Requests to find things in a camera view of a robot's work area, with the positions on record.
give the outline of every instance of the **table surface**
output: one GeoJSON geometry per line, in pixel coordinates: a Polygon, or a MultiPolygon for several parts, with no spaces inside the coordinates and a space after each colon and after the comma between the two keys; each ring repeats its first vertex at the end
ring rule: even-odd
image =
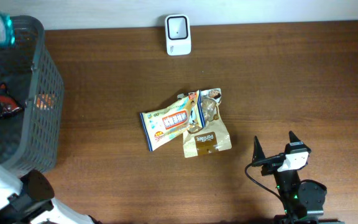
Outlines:
{"type": "Polygon", "coordinates": [[[56,196],[107,224],[272,218],[280,201],[244,167],[255,135],[272,156],[292,130],[313,150],[300,178],[328,188],[324,218],[358,223],[358,21],[192,27],[191,38],[191,54],[170,57],[161,27],[46,32],[66,89],[47,174],[56,196]],[[180,136],[148,151],[139,112],[217,87],[231,150],[185,159],[180,136]]]}

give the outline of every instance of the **white rectangular object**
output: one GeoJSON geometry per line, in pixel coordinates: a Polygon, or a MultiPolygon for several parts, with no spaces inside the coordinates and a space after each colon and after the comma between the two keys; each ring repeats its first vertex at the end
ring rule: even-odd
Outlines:
{"type": "Polygon", "coordinates": [[[191,52],[190,21],[185,15],[170,15],[165,18],[167,53],[171,56],[191,52]]]}

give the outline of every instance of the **brown label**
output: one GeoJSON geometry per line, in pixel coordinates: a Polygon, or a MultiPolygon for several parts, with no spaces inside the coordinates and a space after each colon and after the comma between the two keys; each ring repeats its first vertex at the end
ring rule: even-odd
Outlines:
{"type": "Polygon", "coordinates": [[[194,137],[198,155],[218,152],[215,132],[200,134],[194,137]]]}

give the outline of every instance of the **plastic basket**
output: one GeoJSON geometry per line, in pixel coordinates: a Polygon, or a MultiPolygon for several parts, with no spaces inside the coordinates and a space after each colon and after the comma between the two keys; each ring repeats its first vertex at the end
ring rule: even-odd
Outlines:
{"type": "Polygon", "coordinates": [[[30,16],[12,21],[16,43],[0,48],[0,84],[25,109],[0,119],[0,165],[22,176],[56,164],[64,86],[45,47],[42,24],[30,16]]]}

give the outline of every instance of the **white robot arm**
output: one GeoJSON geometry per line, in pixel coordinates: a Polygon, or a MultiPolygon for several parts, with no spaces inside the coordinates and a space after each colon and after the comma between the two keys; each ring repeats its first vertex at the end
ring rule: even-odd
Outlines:
{"type": "Polygon", "coordinates": [[[33,170],[18,179],[0,166],[0,223],[101,223],[54,198],[48,180],[33,170]]]}

